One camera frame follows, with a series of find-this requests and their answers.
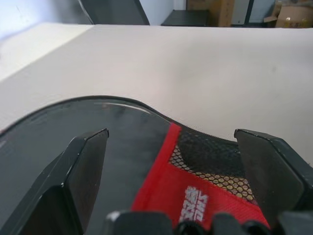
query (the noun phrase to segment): white tabletop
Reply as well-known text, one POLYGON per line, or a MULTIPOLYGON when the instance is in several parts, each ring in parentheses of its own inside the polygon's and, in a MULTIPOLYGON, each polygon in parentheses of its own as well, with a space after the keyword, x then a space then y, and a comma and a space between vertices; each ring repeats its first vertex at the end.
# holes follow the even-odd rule
POLYGON ((281 137, 313 163, 313 29, 39 27, 59 33, 2 44, 0 128, 63 99, 114 95, 221 138, 236 128, 281 137))

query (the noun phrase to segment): red fabric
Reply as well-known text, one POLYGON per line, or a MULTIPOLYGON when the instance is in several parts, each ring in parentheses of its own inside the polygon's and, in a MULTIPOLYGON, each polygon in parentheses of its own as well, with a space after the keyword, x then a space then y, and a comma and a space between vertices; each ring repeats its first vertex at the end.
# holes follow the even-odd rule
POLYGON ((231 213, 241 223, 253 219, 267 225, 258 206, 168 163, 179 132, 179 126, 170 126, 132 210, 164 212, 171 218, 173 226, 178 224, 180 217, 191 216, 192 220, 208 229, 212 215, 223 211, 231 213), (188 196, 190 189, 194 197, 188 196))

